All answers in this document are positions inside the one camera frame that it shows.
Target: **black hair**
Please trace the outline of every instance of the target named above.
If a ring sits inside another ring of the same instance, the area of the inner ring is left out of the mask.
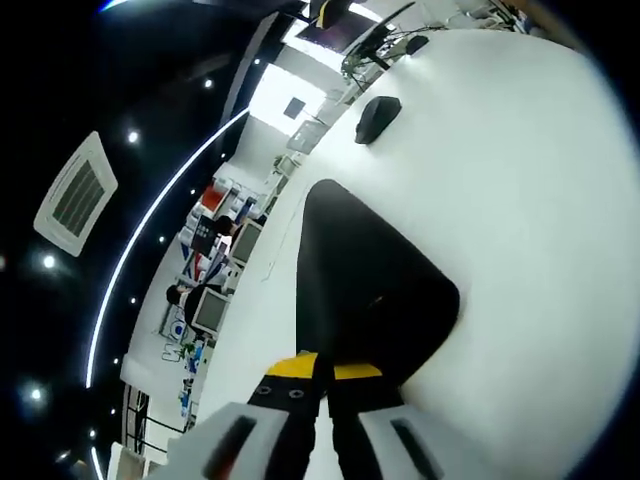
[[[222,215],[213,222],[213,228],[219,235],[227,236],[231,235],[231,229],[233,228],[233,220],[226,215]]]
[[[178,305],[180,303],[180,292],[177,285],[171,285],[167,288],[167,302],[171,305]]]

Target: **white table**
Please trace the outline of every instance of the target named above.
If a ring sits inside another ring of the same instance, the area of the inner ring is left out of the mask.
[[[403,110],[353,143],[374,95]],[[544,40],[449,31],[385,73],[283,191],[227,312],[200,415],[295,354],[304,198],[334,178],[460,288],[461,317],[404,386],[519,478],[558,478],[610,418],[640,338],[640,175],[589,62]],[[326,405],[308,479],[340,478]]]

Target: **computer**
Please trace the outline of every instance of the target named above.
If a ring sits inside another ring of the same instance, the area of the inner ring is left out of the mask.
[[[198,308],[193,316],[191,326],[196,330],[209,333],[214,340],[218,339],[218,331],[229,306],[229,297],[210,289],[205,289]]]
[[[254,222],[253,220],[245,221],[242,226],[242,230],[238,234],[238,237],[233,242],[231,251],[229,252],[229,258],[231,261],[244,268],[249,261],[249,256],[253,251],[253,247],[258,241],[258,237],[262,232],[262,226]]]

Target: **ceiling air conditioner vent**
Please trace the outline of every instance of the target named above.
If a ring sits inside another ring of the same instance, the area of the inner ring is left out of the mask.
[[[98,132],[92,132],[49,187],[33,228],[77,257],[117,188]]]

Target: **black computer mouse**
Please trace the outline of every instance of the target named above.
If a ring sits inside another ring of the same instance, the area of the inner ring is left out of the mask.
[[[395,97],[376,97],[362,112],[360,123],[356,126],[356,143],[369,145],[380,136],[402,110],[400,100]]]

